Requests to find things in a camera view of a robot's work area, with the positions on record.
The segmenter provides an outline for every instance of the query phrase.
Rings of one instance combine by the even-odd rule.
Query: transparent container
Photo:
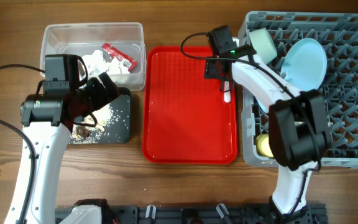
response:
[[[40,68],[45,68],[45,56],[48,54],[92,54],[101,50],[108,61],[109,55],[101,46],[109,43],[121,52],[138,61],[130,74],[109,74],[117,86],[130,90],[141,90],[145,83],[146,50],[143,26],[138,22],[107,22],[56,24],[45,29],[42,41]]]

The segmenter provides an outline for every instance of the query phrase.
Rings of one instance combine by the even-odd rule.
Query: red tray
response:
[[[209,47],[185,47],[197,56]],[[223,101],[219,80],[204,79],[205,61],[179,47],[156,47],[147,56],[143,155],[151,162],[228,164],[237,156],[236,96]]]

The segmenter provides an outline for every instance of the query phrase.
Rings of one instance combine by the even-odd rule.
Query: wooden table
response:
[[[249,11],[358,12],[358,1],[83,1],[26,0],[0,4],[0,65],[39,66],[44,29],[72,22],[140,22],[146,49],[179,45],[194,32],[227,24],[236,34]],[[196,39],[190,45],[206,45]],[[31,70],[0,71],[0,118],[20,124],[19,106],[35,91],[41,76]],[[148,162],[141,153],[144,92],[135,92],[139,106],[131,140],[123,145],[70,146],[60,172],[57,205],[83,198],[106,198],[110,205],[194,205],[218,202],[267,202],[277,181],[277,169],[249,167],[239,155],[228,166],[170,166]],[[238,112],[242,90],[237,88]],[[22,139],[0,125],[0,223],[11,204],[21,159]],[[358,170],[326,169],[314,175],[307,198],[326,203],[331,223],[358,223]]]

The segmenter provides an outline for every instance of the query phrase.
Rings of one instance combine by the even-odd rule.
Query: dish rack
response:
[[[323,166],[358,168],[358,14],[254,11],[238,33],[240,45],[249,43],[249,32],[266,28],[277,48],[270,66],[279,72],[288,50],[304,38],[317,40],[327,53],[327,73],[319,91],[324,95],[330,122],[332,148]],[[269,133],[269,116],[244,89],[241,114],[244,160],[250,166],[278,166],[275,159],[257,153],[255,138]]]

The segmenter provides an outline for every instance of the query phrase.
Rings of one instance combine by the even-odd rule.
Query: red wrapper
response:
[[[102,45],[102,48],[109,53],[111,58],[116,57],[120,62],[122,62],[122,64],[128,68],[128,71],[133,70],[136,65],[137,65],[137,61],[133,58],[131,58],[130,56],[122,53],[121,51],[119,51],[117,48],[113,47],[111,44],[109,43],[104,43]]]

